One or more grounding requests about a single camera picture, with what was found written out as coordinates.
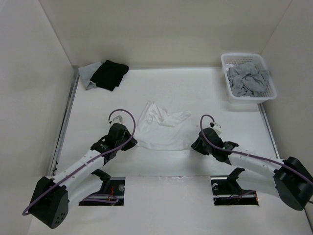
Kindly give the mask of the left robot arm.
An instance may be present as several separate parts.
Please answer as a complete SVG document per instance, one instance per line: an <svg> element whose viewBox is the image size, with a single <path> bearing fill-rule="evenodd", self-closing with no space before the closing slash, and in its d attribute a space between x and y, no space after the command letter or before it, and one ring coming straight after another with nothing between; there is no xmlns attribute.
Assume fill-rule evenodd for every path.
<svg viewBox="0 0 313 235"><path fill-rule="evenodd" d="M137 145L134 133L123 124L113 124L107 135L94 143L90 150L65 171L36 184L27 211L51 229L64 221L70 208L81 201L91 201L94 193L105 195L110 189L110 175L101 167L112 160L119 150Z"/></svg>

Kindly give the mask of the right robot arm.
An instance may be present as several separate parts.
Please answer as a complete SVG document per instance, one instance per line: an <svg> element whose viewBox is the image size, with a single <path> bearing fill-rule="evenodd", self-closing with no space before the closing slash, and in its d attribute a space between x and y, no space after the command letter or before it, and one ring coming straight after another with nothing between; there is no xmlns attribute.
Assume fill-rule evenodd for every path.
<svg viewBox="0 0 313 235"><path fill-rule="evenodd" d="M296 211L305 208L313 196L313 177L297 158L254 158L235 151L236 147L237 143L223 141L211 127L200 131L191 145L196 152L235 167L229 175L213 178L216 197L232 201L259 191L280 198Z"/></svg>

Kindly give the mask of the white tank top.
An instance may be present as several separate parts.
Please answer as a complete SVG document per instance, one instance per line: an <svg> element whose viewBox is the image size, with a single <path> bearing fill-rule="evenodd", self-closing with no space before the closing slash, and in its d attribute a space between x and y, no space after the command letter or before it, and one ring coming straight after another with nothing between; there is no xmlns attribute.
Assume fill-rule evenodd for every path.
<svg viewBox="0 0 313 235"><path fill-rule="evenodd" d="M138 146L154 151L186 150L192 143L191 113L169 113L155 102L148 101L134 134Z"/></svg>

